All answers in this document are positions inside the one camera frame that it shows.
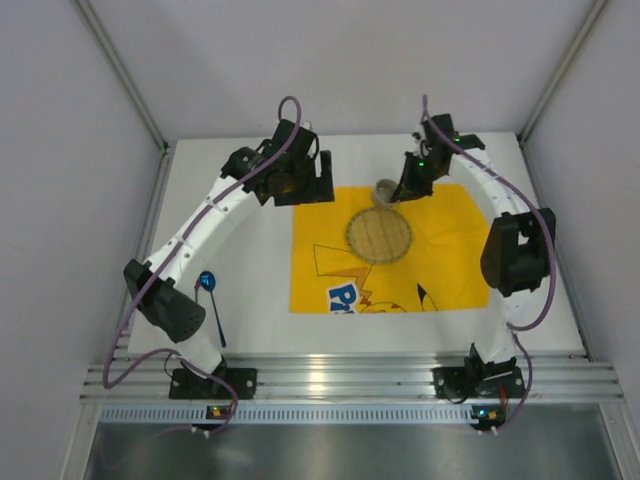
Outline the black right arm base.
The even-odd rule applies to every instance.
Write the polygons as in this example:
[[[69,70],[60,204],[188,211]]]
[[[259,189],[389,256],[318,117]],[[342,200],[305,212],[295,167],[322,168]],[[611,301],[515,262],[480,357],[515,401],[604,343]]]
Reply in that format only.
[[[525,391],[521,369],[514,363],[438,367],[432,371],[436,397],[463,403],[469,399],[520,398]]]

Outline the blue metal spoon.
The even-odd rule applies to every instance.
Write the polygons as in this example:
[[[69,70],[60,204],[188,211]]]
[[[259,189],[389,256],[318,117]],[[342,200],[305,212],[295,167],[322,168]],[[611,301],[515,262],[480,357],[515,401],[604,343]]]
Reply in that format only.
[[[222,348],[226,348],[227,340],[224,334],[224,330],[222,327],[222,323],[220,320],[219,311],[217,308],[215,295],[214,295],[214,291],[217,285],[216,277],[211,271],[205,270],[199,274],[197,281],[200,282],[200,288],[198,290],[195,290],[195,298],[198,298],[199,292],[201,290],[205,291],[209,295],[213,312],[214,312],[214,318],[216,321],[216,327],[219,335],[219,342]]]

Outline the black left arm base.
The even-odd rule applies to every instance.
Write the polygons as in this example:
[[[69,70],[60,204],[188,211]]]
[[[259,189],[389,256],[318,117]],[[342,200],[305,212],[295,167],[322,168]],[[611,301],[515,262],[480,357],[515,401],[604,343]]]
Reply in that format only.
[[[254,398],[257,388],[258,370],[254,368],[228,368],[222,380],[235,391],[239,400]],[[172,372],[169,390],[172,400],[230,400],[231,392],[208,378],[196,375],[187,368]]]

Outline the small grey ceramic cup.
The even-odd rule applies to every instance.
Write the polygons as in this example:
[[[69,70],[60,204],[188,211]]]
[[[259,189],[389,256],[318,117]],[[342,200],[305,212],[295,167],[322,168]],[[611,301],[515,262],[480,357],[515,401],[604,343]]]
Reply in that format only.
[[[379,180],[371,192],[371,200],[374,207],[379,209],[393,208],[396,204],[396,202],[393,201],[393,194],[397,188],[398,184],[393,180]]]

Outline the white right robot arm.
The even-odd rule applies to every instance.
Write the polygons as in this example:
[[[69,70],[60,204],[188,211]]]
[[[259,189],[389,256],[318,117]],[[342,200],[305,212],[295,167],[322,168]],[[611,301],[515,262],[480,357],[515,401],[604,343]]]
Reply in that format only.
[[[483,141],[461,135],[450,115],[425,114],[413,132],[393,204],[430,196],[450,177],[471,196],[489,223],[480,258],[489,303],[465,366],[476,377],[496,377],[515,367],[516,336],[537,328],[551,309],[557,284],[556,217],[539,209],[492,166]]]

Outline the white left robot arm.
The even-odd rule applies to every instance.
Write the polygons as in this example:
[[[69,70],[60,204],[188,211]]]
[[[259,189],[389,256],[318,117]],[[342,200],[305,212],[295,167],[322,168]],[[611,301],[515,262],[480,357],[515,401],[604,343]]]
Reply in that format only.
[[[195,376],[220,372],[222,341],[208,333],[196,298],[200,276],[231,234],[268,201],[277,206],[334,199],[331,154],[308,123],[281,119],[257,147],[233,151],[209,192],[166,243],[145,261],[130,261],[124,278],[135,310],[160,330]]]

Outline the yellow Pikachu cloth placemat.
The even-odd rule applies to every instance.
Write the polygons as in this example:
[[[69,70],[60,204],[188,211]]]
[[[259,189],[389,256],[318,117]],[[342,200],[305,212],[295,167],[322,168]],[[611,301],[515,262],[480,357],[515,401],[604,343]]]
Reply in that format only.
[[[293,210],[293,313],[417,313],[484,308],[489,288],[480,269],[487,223],[458,185],[436,186],[431,197],[401,203],[413,232],[408,253],[372,265],[345,240],[349,220],[374,207],[365,187],[339,187],[329,203]]]

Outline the round woven bamboo plate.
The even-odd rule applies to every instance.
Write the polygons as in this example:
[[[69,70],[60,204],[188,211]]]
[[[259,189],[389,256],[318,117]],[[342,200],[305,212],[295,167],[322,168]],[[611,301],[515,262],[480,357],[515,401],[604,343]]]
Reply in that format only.
[[[391,264],[408,253],[413,232],[400,213],[371,207],[359,211],[349,220],[345,240],[350,251],[364,262]]]

